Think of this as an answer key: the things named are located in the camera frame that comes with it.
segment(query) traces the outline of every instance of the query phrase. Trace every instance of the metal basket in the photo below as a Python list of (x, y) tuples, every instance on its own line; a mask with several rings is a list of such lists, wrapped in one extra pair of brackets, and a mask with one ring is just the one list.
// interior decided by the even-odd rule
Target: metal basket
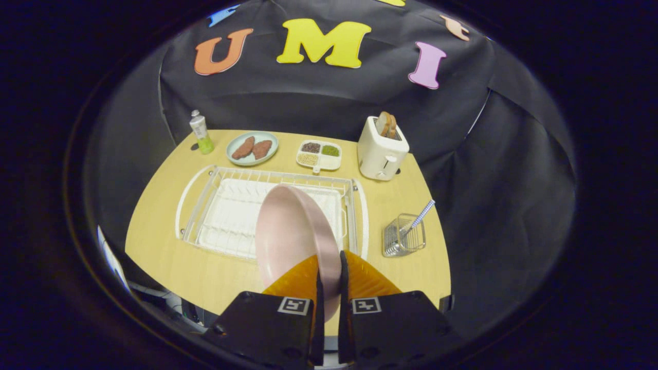
[(425, 225), (423, 222), (411, 228), (418, 215), (402, 213), (384, 229), (382, 253), (384, 257), (402, 257), (425, 248)]

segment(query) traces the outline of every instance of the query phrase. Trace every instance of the white toaster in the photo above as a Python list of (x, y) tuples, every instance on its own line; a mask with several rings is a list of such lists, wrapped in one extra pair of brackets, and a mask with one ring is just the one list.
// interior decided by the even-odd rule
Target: white toaster
[(377, 117), (368, 117), (361, 132), (357, 144), (359, 170), (367, 178), (388, 181), (395, 176), (409, 152), (409, 143), (399, 126), (394, 139), (379, 135), (384, 128), (384, 122), (378, 124), (377, 121)]

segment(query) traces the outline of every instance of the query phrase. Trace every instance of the dish rack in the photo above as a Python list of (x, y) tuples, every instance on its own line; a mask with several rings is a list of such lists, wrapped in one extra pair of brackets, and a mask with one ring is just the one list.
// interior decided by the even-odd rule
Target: dish rack
[[(209, 179), (185, 228), (180, 228), (181, 208), (188, 191), (204, 173)], [(190, 180), (181, 195), (176, 212), (177, 237), (204, 250), (255, 262), (258, 214), (265, 196), (279, 184), (295, 186), (318, 203), (339, 250), (367, 256), (368, 211), (363, 188), (356, 179), (208, 166)], [(361, 247), (357, 243), (355, 192), (360, 196), (363, 218)]]

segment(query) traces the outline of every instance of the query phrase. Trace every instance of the meat patty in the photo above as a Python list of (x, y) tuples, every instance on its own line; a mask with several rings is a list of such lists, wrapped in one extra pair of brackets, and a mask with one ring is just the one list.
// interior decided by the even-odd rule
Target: meat patty
[(233, 154), (231, 154), (231, 157), (233, 159), (240, 159), (247, 157), (249, 154), (251, 154), (251, 150), (253, 149), (253, 143), (256, 141), (256, 138), (253, 136), (248, 137), (245, 139), (245, 142), (240, 145), (238, 150), (234, 151)]
[(263, 158), (267, 155), (267, 152), (270, 151), (271, 147), (272, 140), (263, 140), (253, 146), (253, 156), (256, 157), (256, 159)]

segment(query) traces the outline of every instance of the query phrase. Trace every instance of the yellow letter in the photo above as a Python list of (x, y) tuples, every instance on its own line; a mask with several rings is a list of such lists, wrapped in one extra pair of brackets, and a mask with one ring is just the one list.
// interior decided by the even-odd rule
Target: yellow letter
[(405, 6), (405, 0), (377, 0), (381, 1), (383, 3), (395, 5), (396, 7), (404, 7)]
[(328, 34), (323, 34), (313, 19), (300, 18), (284, 22), (288, 29), (288, 38), (284, 52), (276, 58), (279, 63), (301, 63), (304, 56), (299, 53), (304, 47), (311, 62), (317, 62), (334, 47), (331, 54), (324, 59), (328, 65), (359, 68), (359, 48), (363, 36), (372, 28), (363, 23), (342, 22)]

